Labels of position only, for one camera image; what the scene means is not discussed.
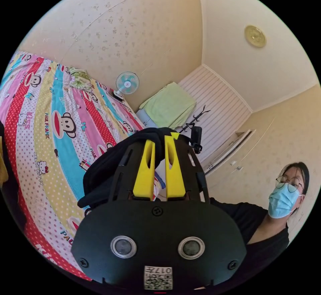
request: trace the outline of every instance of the screw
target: screw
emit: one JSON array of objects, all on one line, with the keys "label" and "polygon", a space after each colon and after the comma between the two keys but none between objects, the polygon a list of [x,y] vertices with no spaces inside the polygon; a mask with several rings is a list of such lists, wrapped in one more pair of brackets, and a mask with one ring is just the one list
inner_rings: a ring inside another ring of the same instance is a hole
[{"label": "screw", "polygon": [[84,259],[84,258],[80,259],[80,265],[83,268],[87,268],[89,266],[88,261],[86,259]]},{"label": "screw", "polygon": [[154,207],[153,209],[152,209],[152,214],[154,215],[154,216],[161,216],[162,214],[163,214],[163,209],[162,208],[160,208],[160,207],[158,207],[158,206],[156,206],[156,207]]},{"label": "screw", "polygon": [[237,261],[231,261],[228,265],[227,265],[228,270],[232,271],[233,269],[237,268]]}]

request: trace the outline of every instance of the white paneled wall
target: white paneled wall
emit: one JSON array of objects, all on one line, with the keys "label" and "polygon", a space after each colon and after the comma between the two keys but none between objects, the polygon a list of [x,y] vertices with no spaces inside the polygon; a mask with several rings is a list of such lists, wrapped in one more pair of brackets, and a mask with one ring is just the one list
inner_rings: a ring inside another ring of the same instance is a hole
[{"label": "white paneled wall", "polygon": [[[202,127],[203,150],[198,158],[203,161],[240,128],[251,111],[225,81],[203,65],[186,76],[179,85],[196,100],[195,116],[203,110],[205,104],[205,110],[210,110],[195,124]],[[190,136],[190,133],[188,130],[183,134]]]}]

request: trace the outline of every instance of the colorful striped bedspread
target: colorful striped bedspread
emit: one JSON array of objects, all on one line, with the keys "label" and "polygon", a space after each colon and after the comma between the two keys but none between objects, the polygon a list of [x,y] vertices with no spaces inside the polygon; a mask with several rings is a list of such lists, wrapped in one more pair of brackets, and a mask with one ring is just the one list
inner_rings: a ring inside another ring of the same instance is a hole
[{"label": "colorful striped bedspread", "polygon": [[[144,128],[126,101],[91,79],[92,92],[69,87],[66,66],[17,52],[0,84],[0,121],[30,243],[84,279],[71,254],[84,209],[83,176],[109,147]],[[154,196],[161,185],[157,179]]]}]

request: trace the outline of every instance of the yellow cloth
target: yellow cloth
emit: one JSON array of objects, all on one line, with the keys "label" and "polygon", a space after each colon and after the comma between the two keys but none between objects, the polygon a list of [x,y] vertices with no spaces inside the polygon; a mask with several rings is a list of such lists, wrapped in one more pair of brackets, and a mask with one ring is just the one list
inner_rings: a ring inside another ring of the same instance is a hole
[{"label": "yellow cloth", "polygon": [[0,188],[3,183],[9,179],[6,166],[3,161],[3,151],[2,151],[2,137],[0,137]]},{"label": "yellow cloth", "polygon": [[177,83],[172,82],[140,105],[157,127],[181,127],[193,112],[194,98]]}]

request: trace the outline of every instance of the fan stand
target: fan stand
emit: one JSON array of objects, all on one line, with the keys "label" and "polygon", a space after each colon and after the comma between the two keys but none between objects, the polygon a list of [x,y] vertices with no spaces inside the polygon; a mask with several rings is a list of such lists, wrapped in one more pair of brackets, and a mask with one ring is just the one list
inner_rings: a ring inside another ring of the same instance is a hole
[{"label": "fan stand", "polygon": [[115,90],[111,90],[111,93],[109,93],[113,98],[115,98],[118,101],[124,101],[124,96],[119,92]]}]

